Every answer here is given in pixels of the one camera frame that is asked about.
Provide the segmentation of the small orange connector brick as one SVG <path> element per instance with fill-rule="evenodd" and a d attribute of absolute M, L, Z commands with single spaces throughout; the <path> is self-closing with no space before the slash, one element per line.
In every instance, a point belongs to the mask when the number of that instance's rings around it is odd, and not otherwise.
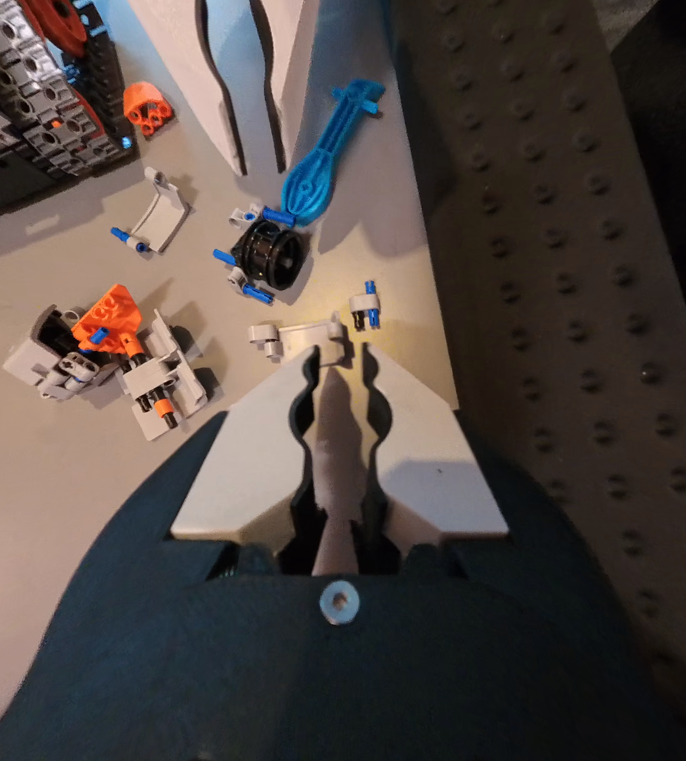
<path fill-rule="evenodd" d="M 138 126 L 145 138 L 152 137 L 174 117 L 170 103 L 158 88 L 147 81 L 129 84 L 123 93 L 123 112 Z"/>

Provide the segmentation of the black wheel hub assembly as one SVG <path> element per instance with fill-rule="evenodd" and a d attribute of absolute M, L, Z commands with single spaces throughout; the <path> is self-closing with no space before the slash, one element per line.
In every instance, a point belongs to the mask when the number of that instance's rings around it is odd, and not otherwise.
<path fill-rule="evenodd" d="M 229 268 L 227 281 L 234 290 L 272 305 L 277 292 L 294 284 L 306 256 L 296 221 L 294 214 L 267 206 L 233 210 L 229 223 L 241 235 L 228 251 L 214 249 L 213 257 Z"/>

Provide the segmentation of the dark grey orange block assembly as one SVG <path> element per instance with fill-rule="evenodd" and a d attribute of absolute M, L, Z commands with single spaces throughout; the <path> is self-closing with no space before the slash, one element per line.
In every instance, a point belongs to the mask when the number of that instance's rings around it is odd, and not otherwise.
<path fill-rule="evenodd" d="M 88 310 L 52 305 L 8 352 L 3 368 L 47 400 L 65 402 L 102 385 L 124 362 L 143 364 L 142 315 L 129 290 L 114 285 Z"/>

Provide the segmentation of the light grey connector piece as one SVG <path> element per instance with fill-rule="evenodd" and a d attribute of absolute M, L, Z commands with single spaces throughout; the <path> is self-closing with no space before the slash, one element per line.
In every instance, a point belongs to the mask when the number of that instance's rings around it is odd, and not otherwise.
<path fill-rule="evenodd" d="M 248 340 L 272 361 L 289 362 L 306 350 L 319 349 L 319 365 L 342 365 L 347 361 L 348 329 L 338 312 L 327 319 L 279 327 L 273 323 L 254 325 L 248 329 Z"/>

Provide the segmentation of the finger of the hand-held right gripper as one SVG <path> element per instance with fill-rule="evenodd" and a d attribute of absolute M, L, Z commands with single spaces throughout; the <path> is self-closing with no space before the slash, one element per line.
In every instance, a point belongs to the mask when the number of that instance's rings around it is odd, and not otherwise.
<path fill-rule="evenodd" d="M 264 101 L 280 173 L 300 133 L 319 6 L 319 1 L 249 2 L 264 57 Z"/>
<path fill-rule="evenodd" d="M 236 176 L 247 166 L 233 100 L 216 67 L 205 1 L 129 3 L 206 136 Z"/>

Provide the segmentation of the grey curved panel piece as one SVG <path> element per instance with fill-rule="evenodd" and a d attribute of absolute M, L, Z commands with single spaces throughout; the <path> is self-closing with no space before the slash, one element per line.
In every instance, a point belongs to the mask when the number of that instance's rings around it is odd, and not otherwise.
<path fill-rule="evenodd" d="M 138 253 L 162 253 L 185 221 L 191 206 L 163 172 L 146 166 L 144 175 L 156 194 L 147 211 L 130 232 L 112 227 L 110 233 Z"/>

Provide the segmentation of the small grey blue pin connector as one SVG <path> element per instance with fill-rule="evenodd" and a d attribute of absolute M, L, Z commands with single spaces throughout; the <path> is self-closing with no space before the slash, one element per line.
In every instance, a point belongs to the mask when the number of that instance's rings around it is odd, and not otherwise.
<path fill-rule="evenodd" d="M 357 332 L 362 332 L 366 328 L 380 328 L 382 307 L 374 280 L 365 282 L 365 291 L 362 294 L 356 294 L 349 298 L 349 310 Z"/>

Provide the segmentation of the grey orange tracked toy robot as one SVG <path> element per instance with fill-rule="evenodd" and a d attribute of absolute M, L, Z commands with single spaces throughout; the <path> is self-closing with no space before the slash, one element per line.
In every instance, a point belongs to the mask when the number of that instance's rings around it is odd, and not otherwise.
<path fill-rule="evenodd" d="M 94 2 L 0 1 L 0 217 L 139 157 Z"/>

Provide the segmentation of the black dimpled mat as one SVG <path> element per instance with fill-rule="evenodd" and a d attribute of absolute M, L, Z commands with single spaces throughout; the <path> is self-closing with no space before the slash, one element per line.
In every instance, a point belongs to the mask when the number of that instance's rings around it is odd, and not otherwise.
<path fill-rule="evenodd" d="M 686 738 L 686 305 L 591 2 L 388 2 L 459 406 L 587 539 Z"/>

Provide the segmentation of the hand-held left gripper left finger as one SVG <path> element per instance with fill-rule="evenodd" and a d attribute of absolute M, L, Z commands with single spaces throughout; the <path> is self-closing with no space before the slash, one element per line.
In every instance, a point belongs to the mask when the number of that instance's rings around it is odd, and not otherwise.
<path fill-rule="evenodd" d="M 306 348 L 229 408 L 171 526 L 174 538 L 258 543 L 275 554 L 297 541 L 316 551 L 322 510 L 303 435 L 319 369 L 319 347 Z"/>

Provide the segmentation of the blue plastic separator tool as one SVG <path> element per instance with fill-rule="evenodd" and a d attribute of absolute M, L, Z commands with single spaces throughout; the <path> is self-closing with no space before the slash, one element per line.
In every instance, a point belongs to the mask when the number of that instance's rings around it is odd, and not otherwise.
<path fill-rule="evenodd" d="M 378 115 L 378 102 L 385 90 L 383 84 L 361 78 L 344 89 L 333 88 L 336 106 L 319 140 L 284 181 L 281 224 L 303 228 L 326 211 L 344 149 L 360 120 L 365 115 Z"/>

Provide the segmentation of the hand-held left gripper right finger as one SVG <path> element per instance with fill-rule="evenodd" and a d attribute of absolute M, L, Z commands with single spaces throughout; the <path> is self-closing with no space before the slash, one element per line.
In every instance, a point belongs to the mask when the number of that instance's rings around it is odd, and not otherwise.
<path fill-rule="evenodd" d="M 376 433 L 362 504 L 364 546 L 498 539 L 508 524 L 451 406 L 381 348 L 363 345 L 367 421 Z"/>

